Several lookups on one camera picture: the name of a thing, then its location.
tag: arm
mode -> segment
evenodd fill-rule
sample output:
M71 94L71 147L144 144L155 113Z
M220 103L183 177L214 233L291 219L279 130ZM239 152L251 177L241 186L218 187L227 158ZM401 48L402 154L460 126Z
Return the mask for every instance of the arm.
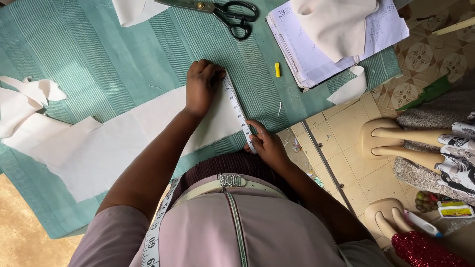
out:
M97 213L125 205L138 209L152 221L181 152L208 112L224 75L223 67L208 60L193 62L187 73L185 108L125 169Z
M290 161L277 135L270 134L258 121L247 122L257 129L251 141L261 159L289 183L302 206L322 220L337 244L363 239L375 242L357 217ZM250 152L249 145L244 149Z

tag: margarine tub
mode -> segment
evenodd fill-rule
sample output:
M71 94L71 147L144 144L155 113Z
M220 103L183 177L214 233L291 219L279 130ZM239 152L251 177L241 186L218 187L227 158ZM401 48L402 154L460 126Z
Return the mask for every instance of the margarine tub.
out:
M440 216L447 219L471 218L474 216L474 210L459 200L438 201Z

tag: black and white patterned fabric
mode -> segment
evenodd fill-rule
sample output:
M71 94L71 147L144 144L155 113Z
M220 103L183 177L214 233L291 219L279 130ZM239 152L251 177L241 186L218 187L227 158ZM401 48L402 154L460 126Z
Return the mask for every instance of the black and white patterned fabric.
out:
M438 141L445 144L440 148L445 160L435 165L442 172L439 184L475 198L475 112L468 116L468 124L452 124L452 132Z

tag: hand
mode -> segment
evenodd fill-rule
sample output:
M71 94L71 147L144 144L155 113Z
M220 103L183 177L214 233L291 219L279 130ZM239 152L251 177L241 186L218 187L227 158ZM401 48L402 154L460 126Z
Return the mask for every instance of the hand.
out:
M213 103L226 73L218 64L202 59L191 64L186 74L186 106L193 115L203 118Z
M246 122L257 129L257 135L250 136L251 142L257 154L269 167L280 173L281 170L292 166L284 145L276 134L269 133L266 127L256 120L247 120ZM244 149L251 152L248 144L244 146Z

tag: red sequin fabric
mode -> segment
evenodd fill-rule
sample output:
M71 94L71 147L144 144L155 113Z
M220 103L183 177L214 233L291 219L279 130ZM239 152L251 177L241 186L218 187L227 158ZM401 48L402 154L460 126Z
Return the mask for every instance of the red sequin fabric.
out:
M391 242L396 255L413 267L472 266L424 233L412 231L396 234L392 236Z

